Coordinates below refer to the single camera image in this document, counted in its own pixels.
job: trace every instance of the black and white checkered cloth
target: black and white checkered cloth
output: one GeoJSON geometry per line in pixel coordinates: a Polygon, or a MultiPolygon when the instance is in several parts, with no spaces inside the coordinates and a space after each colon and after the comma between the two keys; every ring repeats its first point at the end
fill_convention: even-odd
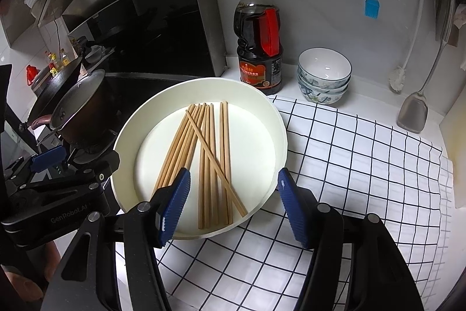
{"type": "MultiPolygon", "coordinates": [[[[344,215],[384,221],[426,310],[440,280],[453,207],[453,167],[416,135],[308,102],[270,97],[288,135],[287,168],[300,187],[344,215]]],[[[123,256],[123,249],[118,248],[123,256]]],[[[290,311],[312,257],[294,239],[275,191],[250,220],[204,240],[156,250],[167,292],[199,310],[290,311]]],[[[351,245],[343,248],[334,310],[348,291],[351,245]]]]}

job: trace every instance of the stacked bowl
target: stacked bowl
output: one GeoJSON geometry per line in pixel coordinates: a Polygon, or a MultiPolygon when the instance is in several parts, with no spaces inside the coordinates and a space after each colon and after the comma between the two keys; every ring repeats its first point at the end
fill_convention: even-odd
{"type": "Polygon", "coordinates": [[[327,48],[308,49],[299,56],[299,88],[310,102],[335,103],[348,89],[351,71],[343,54],[327,48]]]}

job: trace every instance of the human hand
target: human hand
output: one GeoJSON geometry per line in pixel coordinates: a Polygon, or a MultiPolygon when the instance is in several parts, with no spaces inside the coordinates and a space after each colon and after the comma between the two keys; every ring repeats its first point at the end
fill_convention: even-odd
{"type": "MultiPolygon", "coordinates": [[[[60,253],[58,253],[57,246],[53,241],[45,244],[45,268],[44,277],[50,282],[55,270],[60,262],[60,253]]],[[[10,280],[11,285],[25,302],[33,302],[44,297],[43,290],[30,279],[18,275],[16,273],[5,273],[10,280]]]]}

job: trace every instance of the spatula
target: spatula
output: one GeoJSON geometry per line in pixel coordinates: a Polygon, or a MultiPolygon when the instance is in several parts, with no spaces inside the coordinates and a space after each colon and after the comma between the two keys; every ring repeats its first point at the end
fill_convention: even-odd
{"type": "Polygon", "coordinates": [[[450,0],[448,4],[448,11],[445,15],[445,21],[443,24],[439,52],[437,53],[434,64],[432,65],[432,69],[430,70],[430,73],[422,88],[405,99],[398,114],[397,124],[409,132],[419,134],[426,126],[427,113],[429,108],[427,107],[427,99],[424,96],[424,90],[432,79],[435,69],[437,68],[437,64],[440,61],[440,57],[442,56],[443,50],[445,49],[446,45],[448,44],[448,40],[450,39],[454,11],[455,0],[450,0]]]}

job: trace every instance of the wooden chopstick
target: wooden chopstick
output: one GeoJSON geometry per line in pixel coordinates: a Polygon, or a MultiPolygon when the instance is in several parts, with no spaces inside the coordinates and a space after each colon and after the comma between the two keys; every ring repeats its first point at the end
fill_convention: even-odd
{"type": "MultiPolygon", "coordinates": [[[[192,113],[193,110],[195,109],[197,109],[197,106],[194,104],[188,107],[188,111],[190,113],[192,113]]],[[[159,174],[158,176],[157,183],[155,184],[152,195],[154,195],[154,193],[157,191],[159,187],[166,186],[165,183],[171,177],[173,167],[176,163],[176,160],[178,159],[178,155],[181,150],[181,146],[183,144],[187,130],[188,130],[188,118],[186,117],[186,114],[185,114],[185,117],[183,118],[180,126],[178,127],[178,131],[176,132],[176,135],[172,141],[172,145],[170,146],[167,156],[165,157],[165,161],[161,169],[161,174],[159,174]]]]}
{"type": "MultiPolygon", "coordinates": [[[[196,119],[196,121],[197,121],[197,117],[199,116],[201,112],[201,109],[202,109],[202,105],[200,104],[197,104],[196,107],[194,108],[193,116],[196,119]]],[[[173,156],[173,160],[170,163],[170,167],[168,170],[169,175],[166,176],[164,183],[162,185],[163,187],[167,187],[171,185],[173,180],[176,177],[176,174],[177,174],[176,168],[181,162],[181,156],[183,155],[183,150],[186,148],[186,140],[188,139],[190,130],[191,130],[191,126],[190,126],[190,123],[188,122],[188,124],[185,127],[185,130],[183,131],[183,134],[181,135],[181,141],[179,145],[176,147],[175,155],[173,156]]]]}
{"type": "MultiPolygon", "coordinates": [[[[206,113],[202,117],[202,133],[206,134],[206,113]]],[[[199,199],[197,201],[197,227],[199,229],[205,228],[205,217],[204,217],[204,193],[205,193],[205,171],[204,166],[206,164],[206,152],[201,148],[201,154],[199,159],[199,199]]]]}
{"type": "MultiPolygon", "coordinates": [[[[225,152],[225,177],[228,182],[232,182],[231,166],[230,166],[230,130],[228,125],[228,103],[222,102],[223,107],[223,138],[224,138],[224,152],[225,152]]],[[[228,211],[228,225],[233,224],[233,205],[230,196],[227,194],[227,211],[228,211]]]]}
{"type": "MultiPolygon", "coordinates": [[[[210,106],[206,108],[206,122],[204,125],[204,136],[206,141],[210,143],[210,106]]],[[[210,228],[210,161],[209,158],[204,154],[204,226],[210,228]]]]}
{"type": "MultiPolygon", "coordinates": [[[[225,173],[225,127],[223,126],[225,119],[223,118],[223,102],[220,103],[220,169],[225,173]]],[[[222,187],[222,200],[220,204],[220,213],[224,225],[228,225],[228,198],[227,190],[222,187]]]]}
{"type": "Polygon", "coordinates": [[[248,211],[246,210],[243,203],[241,202],[241,200],[236,195],[236,192],[234,191],[234,189],[232,188],[232,186],[230,185],[228,180],[225,178],[225,175],[223,174],[222,169],[220,168],[220,165],[218,164],[217,158],[215,158],[214,155],[212,154],[209,146],[206,143],[206,140],[202,136],[202,132],[197,127],[196,122],[194,121],[193,117],[190,115],[188,110],[186,110],[186,115],[188,115],[189,123],[190,123],[191,127],[194,129],[194,133],[197,135],[197,138],[201,142],[202,147],[206,151],[206,155],[208,156],[211,165],[213,165],[217,175],[220,177],[222,186],[227,189],[227,192],[231,196],[232,201],[233,201],[234,205],[236,206],[236,208],[238,209],[238,212],[241,215],[241,217],[245,217],[248,214],[248,211]]]}
{"type": "MultiPolygon", "coordinates": [[[[204,103],[200,107],[199,114],[197,115],[196,126],[198,128],[201,127],[202,121],[204,120],[205,110],[206,110],[206,104],[204,103]]],[[[170,178],[169,185],[172,184],[172,182],[175,180],[175,177],[178,174],[179,170],[182,167],[186,166],[186,162],[188,160],[188,155],[190,154],[190,152],[194,152],[194,148],[196,146],[196,141],[193,141],[193,140],[194,140],[194,131],[193,131],[193,128],[189,128],[187,138],[186,138],[186,140],[185,140],[185,142],[183,144],[183,149],[181,150],[181,154],[178,157],[178,160],[176,161],[175,170],[172,173],[172,177],[170,178]]]]}
{"type": "MultiPolygon", "coordinates": [[[[213,113],[213,104],[210,104],[210,149],[214,155],[215,153],[215,115],[213,113]]],[[[210,165],[210,190],[211,190],[211,202],[212,202],[212,224],[218,225],[218,185],[217,175],[213,165],[210,165]]]]}
{"type": "MultiPolygon", "coordinates": [[[[202,107],[204,108],[204,112],[207,111],[207,109],[209,108],[209,106],[207,104],[203,104],[202,107]]],[[[200,122],[202,123],[203,122],[203,116],[200,117],[200,122]]],[[[194,135],[194,131],[192,131],[193,133],[193,139],[191,141],[191,145],[189,147],[189,152],[188,152],[188,157],[186,159],[186,164],[185,164],[185,168],[186,169],[190,169],[191,168],[191,163],[193,162],[193,158],[194,158],[194,151],[196,150],[196,143],[197,143],[197,136],[194,135]]]]}

